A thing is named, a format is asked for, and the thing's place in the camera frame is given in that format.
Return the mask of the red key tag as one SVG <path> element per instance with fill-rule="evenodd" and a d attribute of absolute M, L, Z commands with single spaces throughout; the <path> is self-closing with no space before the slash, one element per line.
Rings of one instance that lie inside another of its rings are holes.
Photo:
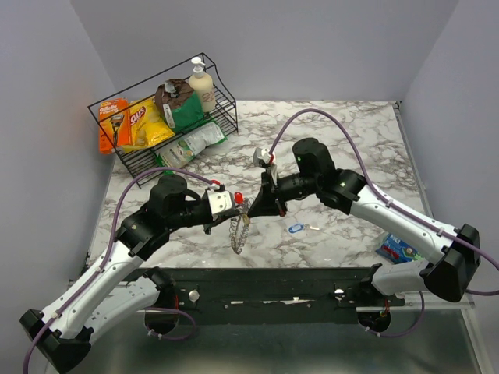
<path fill-rule="evenodd" d="M 242 204 L 242 203 L 244 202 L 244 198 L 243 198 L 243 196 L 242 196 L 242 193 L 241 193 L 241 192 L 236 192 L 236 193 L 234 194 L 234 198 L 235 198 L 235 202 L 236 202 L 237 204 Z"/>

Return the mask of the blue key tag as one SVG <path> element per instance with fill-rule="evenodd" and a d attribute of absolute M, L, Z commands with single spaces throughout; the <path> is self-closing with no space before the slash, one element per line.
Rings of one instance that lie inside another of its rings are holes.
<path fill-rule="evenodd" d="M 290 226 L 288 228 L 288 232 L 290 234 L 295 234 L 295 233 L 300 232 L 300 231 L 302 231 L 304 229 L 305 229 L 305 225 L 304 224 L 293 224 L 292 226 Z"/>

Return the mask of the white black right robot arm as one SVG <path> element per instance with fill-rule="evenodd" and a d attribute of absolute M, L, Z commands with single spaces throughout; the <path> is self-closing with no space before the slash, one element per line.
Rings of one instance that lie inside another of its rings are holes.
<path fill-rule="evenodd" d="M 301 139 L 292 153 L 299 171 L 280 177 L 270 151 L 255 150 L 253 163 L 264 172 L 249 217 L 283 217 L 288 201 L 314 195 L 331 209 L 395 235 L 422 256 L 409 263 L 376 265 L 358 288 L 364 303 L 376 305 L 386 296 L 407 291 L 429 291 L 447 302 L 462 299 L 480 264 L 479 255 L 468 247 L 480 242 L 474 227 L 454 228 L 435 221 L 391 199 L 378 187 L 369 187 L 361 174 L 335 167 L 327 147 L 317 139 Z"/>

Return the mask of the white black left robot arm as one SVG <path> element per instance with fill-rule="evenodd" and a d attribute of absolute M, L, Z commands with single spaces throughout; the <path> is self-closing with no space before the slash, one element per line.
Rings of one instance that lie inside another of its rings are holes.
<path fill-rule="evenodd" d="M 198 225 L 209 231 L 238 213 L 241 193 L 210 181 L 199 196 L 183 176 L 181 171 L 162 176 L 137 212 L 112 223 L 106 250 L 62 296 L 20 317 L 31 339 L 29 352 L 39 350 L 58 372 L 67 373 L 120 319 L 142 308 L 163 308 L 175 299 L 171 285 L 153 278 L 139 282 L 136 291 L 122 291 L 115 300 L 108 295 L 165 245 L 173 231 Z"/>

